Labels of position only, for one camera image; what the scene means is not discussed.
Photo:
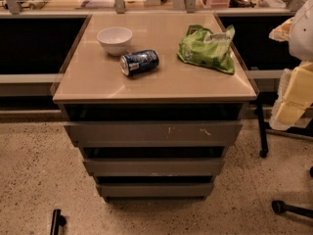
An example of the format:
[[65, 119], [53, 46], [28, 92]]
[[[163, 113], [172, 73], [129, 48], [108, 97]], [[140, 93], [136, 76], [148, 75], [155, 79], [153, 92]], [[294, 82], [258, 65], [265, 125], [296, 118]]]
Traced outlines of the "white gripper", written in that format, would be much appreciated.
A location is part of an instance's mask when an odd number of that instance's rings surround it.
[[[289, 18], [269, 33], [278, 42], [290, 40], [293, 18]], [[269, 120], [273, 130], [286, 131], [313, 104], [313, 63], [303, 62], [293, 70], [284, 69]]]

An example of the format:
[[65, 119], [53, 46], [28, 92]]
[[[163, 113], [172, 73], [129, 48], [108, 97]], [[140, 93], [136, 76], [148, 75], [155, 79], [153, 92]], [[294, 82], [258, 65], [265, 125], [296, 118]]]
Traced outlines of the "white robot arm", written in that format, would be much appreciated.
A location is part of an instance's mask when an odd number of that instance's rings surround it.
[[274, 28], [269, 38], [287, 41], [290, 54], [300, 60], [293, 70], [283, 70], [269, 120], [272, 129], [285, 131], [313, 104], [313, 0], [307, 0], [294, 17]]

